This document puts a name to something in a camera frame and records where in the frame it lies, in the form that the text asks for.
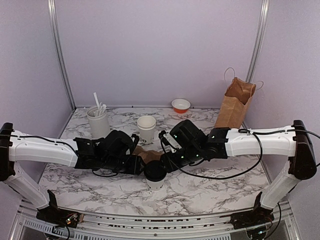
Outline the black plastic cup lid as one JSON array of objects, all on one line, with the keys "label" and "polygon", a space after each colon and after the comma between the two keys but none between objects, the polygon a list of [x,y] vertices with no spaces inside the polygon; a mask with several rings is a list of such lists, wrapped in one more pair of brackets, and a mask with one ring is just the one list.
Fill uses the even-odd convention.
[{"label": "black plastic cup lid", "polygon": [[148,162],[145,165],[143,173],[145,178],[152,182],[162,181],[167,175],[167,171],[163,163],[159,160],[153,160]]}]

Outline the white paper cup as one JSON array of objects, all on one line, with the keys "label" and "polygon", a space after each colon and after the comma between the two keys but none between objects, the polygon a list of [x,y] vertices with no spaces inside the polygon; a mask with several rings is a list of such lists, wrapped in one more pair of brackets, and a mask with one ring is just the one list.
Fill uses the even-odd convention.
[{"label": "white paper cup", "polygon": [[163,187],[165,178],[161,177],[160,179],[151,179],[146,177],[146,182],[151,190],[158,191]]}]

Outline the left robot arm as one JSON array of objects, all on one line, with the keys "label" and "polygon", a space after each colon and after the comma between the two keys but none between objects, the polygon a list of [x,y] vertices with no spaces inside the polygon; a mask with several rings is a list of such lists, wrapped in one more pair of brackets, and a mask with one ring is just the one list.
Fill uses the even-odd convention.
[{"label": "left robot arm", "polygon": [[0,129],[0,180],[33,204],[37,219],[76,228],[81,213],[59,208],[55,194],[42,189],[19,163],[54,163],[81,170],[110,170],[114,177],[138,176],[146,165],[141,156],[134,154],[138,142],[136,134],[120,130],[99,139],[45,138],[14,130],[13,124],[6,122]]}]

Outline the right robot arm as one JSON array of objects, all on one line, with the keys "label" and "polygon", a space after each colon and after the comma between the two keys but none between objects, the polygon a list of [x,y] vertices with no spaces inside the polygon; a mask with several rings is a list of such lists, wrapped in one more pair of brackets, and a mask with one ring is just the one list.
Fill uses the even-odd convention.
[{"label": "right robot arm", "polygon": [[233,213],[230,222],[234,229],[253,227],[274,220],[273,209],[295,186],[312,178],[317,172],[313,144],[303,121],[269,129],[213,128],[205,134],[190,120],[179,122],[170,132],[158,135],[165,151],[160,160],[167,172],[182,170],[198,161],[227,159],[244,155],[287,156],[282,171],[255,198],[253,209]]}]

